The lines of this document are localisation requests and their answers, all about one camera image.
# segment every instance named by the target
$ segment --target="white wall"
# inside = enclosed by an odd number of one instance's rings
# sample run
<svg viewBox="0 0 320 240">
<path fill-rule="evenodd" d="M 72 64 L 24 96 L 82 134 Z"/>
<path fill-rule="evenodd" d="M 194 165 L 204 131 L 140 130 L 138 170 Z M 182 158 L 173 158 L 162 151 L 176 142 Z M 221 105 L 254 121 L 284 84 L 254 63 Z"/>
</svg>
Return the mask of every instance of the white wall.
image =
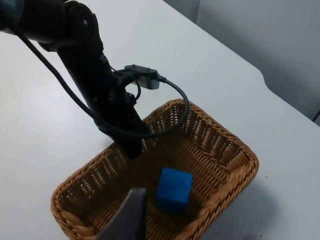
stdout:
<svg viewBox="0 0 320 240">
<path fill-rule="evenodd" d="M 200 0 L 197 24 L 307 117 L 320 109 L 319 0 Z"/>
</svg>

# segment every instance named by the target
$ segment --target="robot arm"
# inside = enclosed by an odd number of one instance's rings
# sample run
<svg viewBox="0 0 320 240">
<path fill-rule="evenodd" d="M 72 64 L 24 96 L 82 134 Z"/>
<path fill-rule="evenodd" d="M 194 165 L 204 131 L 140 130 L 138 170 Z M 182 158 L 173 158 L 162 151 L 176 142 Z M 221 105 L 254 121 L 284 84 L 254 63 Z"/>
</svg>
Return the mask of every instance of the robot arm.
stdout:
<svg viewBox="0 0 320 240">
<path fill-rule="evenodd" d="M 124 131 L 149 133 L 134 109 L 135 97 L 125 90 L 124 83 L 132 79 L 113 73 L 103 53 L 97 18 L 87 6 L 77 1 L 0 0 L 0 16 L 0 31 L 12 34 L 10 29 L 19 29 L 58 54 L 95 116 Z M 95 124 L 131 158 L 142 153 L 141 139 L 116 134 L 97 120 Z"/>
</svg>

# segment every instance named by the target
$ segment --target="gray object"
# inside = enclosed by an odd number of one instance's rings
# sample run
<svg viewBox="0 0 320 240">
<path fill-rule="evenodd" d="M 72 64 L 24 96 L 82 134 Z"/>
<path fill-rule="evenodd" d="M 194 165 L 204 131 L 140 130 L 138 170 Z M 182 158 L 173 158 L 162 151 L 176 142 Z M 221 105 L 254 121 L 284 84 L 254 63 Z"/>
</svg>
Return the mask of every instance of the gray object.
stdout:
<svg viewBox="0 0 320 240">
<path fill-rule="evenodd" d="M 147 191 L 133 188 L 97 240 L 145 240 Z"/>
</svg>

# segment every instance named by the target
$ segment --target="wicker basket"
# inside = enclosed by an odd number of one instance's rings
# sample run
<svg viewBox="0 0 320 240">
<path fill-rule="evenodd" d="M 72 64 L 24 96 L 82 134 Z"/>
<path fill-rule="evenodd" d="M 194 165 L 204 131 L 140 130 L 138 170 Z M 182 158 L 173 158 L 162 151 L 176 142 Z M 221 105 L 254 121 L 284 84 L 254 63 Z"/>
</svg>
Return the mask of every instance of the wicker basket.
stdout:
<svg viewBox="0 0 320 240">
<path fill-rule="evenodd" d="M 147 232 L 150 240 L 199 239 L 209 225 L 255 177 L 259 162 L 238 137 L 190 103 L 181 129 L 143 142 L 143 154 L 129 159 L 112 144 L 76 171 L 53 193 L 51 211 L 73 240 L 94 240 L 119 209 L 131 188 L 146 188 Z M 176 123 L 184 102 L 172 100 L 145 122 L 152 132 Z M 162 167 L 193 174 L 187 213 L 183 216 L 155 206 Z"/>
</svg>

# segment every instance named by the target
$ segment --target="blue cube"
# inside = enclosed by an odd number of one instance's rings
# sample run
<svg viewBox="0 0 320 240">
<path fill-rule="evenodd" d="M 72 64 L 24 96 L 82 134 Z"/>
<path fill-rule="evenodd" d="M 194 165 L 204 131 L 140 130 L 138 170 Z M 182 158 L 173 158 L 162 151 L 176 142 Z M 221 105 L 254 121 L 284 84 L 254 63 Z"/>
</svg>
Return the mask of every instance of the blue cube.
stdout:
<svg viewBox="0 0 320 240">
<path fill-rule="evenodd" d="M 186 212 L 193 175 L 164 167 L 162 169 L 155 204 L 157 208 L 183 214 Z"/>
</svg>

